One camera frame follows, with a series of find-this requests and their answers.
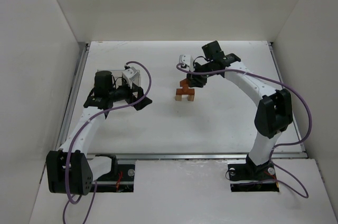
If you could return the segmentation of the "red-brown wooden triangle block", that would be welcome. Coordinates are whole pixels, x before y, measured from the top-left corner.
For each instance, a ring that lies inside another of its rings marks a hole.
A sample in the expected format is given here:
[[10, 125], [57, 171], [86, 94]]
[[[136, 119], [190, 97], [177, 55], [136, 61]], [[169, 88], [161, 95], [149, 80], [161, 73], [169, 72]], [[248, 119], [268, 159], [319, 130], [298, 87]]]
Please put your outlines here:
[[180, 87], [182, 88], [189, 88], [189, 81], [187, 78], [185, 78], [184, 80], [180, 81]]

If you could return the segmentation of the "dark striped wood block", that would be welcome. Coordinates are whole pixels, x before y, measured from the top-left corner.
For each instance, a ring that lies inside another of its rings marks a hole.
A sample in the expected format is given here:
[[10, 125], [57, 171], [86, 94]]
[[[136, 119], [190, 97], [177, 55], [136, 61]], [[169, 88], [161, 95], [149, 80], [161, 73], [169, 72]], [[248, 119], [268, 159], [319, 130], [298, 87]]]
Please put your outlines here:
[[188, 101], [194, 101], [194, 95], [188, 95], [187, 99]]

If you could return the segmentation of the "red-brown long rectangular block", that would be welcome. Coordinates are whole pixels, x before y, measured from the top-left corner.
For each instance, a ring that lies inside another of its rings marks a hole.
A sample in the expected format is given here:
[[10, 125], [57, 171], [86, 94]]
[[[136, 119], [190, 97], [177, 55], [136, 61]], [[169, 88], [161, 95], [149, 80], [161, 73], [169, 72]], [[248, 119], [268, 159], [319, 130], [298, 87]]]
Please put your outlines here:
[[184, 90], [183, 88], [178, 88], [176, 90], [176, 95], [177, 96], [182, 96], [182, 95], [194, 96], [195, 90], [194, 89]]

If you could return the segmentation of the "light wood rectangular block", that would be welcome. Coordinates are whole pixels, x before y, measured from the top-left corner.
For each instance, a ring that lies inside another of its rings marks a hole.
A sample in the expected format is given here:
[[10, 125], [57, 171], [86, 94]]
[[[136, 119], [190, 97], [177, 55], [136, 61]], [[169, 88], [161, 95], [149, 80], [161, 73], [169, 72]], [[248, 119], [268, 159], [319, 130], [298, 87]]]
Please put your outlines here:
[[176, 95], [175, 96], [176, 101], [182, 101], [182, 96], [181, 95]]

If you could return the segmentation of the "red-brown wooden cylinder block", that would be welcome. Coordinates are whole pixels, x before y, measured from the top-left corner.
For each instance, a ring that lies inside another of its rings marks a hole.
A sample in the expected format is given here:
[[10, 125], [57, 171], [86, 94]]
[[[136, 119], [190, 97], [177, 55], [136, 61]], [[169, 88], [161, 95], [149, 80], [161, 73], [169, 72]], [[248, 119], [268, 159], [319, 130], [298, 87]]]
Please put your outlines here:
[[185, 86], [182, 87], [182, 90], [183, 90], [184, 93], [188, 93], [190, 88], [189, 88], [188, 85], [185, 85]]

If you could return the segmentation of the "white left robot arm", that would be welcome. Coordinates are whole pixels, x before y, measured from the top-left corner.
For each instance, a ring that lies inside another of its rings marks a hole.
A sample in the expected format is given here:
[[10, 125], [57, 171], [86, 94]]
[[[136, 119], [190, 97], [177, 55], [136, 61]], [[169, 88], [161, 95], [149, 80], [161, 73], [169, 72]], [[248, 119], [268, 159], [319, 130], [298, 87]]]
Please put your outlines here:
[[99, 127], [114, 110], [113, 104], [125, 101], [128, 107], [141, 110], [152, 103], [140, 86], [140, 73], [134, 67], [119, 72], [120, 84], [112, 71], [97, 71], [81, 117], [67, 140], [46, 156], [49, 191], [69, 195], [87, 195], [95, 180], [117, 168], [114, 155], [87, 154]]

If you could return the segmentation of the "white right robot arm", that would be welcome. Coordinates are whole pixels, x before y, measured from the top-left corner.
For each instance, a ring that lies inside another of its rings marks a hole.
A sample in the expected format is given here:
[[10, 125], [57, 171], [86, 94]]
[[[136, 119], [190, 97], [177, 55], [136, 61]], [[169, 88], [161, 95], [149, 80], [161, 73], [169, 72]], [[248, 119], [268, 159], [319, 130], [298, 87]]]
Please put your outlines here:
[[188, 69], [188, 85], [202, 88], [208, 77], [221, 75], [234, 83], [256, 105], [254, 124], [257, 136], [251, 151], [243, 164], [228, 166], [231, 181], [262, 181], [271, 177], [268, 170], [273, 167], [270, 154], [278, 138], [293, 122], [292, 99], [288, 90], [278, 90], [261, 80], [250, 76], [241, 59], [233, 54], [225, 54], [218, 41], [202, 47], [205, 64], [197, 63], [190, 55], [181, 55], [182, 69]]

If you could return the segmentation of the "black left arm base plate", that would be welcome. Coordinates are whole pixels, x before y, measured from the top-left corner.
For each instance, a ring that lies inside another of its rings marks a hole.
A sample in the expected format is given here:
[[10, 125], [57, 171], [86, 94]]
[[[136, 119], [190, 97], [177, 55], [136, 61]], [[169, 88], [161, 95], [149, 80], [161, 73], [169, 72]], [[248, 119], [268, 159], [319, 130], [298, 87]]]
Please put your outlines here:
[[97, 193], [131, 193], [134, 191], [135, 164], [118, 164], [115, 171], [98, 179]]

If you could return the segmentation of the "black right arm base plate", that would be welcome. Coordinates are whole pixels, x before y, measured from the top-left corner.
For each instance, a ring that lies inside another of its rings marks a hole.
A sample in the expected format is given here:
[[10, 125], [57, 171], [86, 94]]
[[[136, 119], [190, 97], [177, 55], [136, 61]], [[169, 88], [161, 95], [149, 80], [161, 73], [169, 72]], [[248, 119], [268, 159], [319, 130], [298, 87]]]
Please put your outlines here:
[[231, 192], [279, 192], [272, 164], [254, 171], [247, 163], [230, 163], [227, 174]]

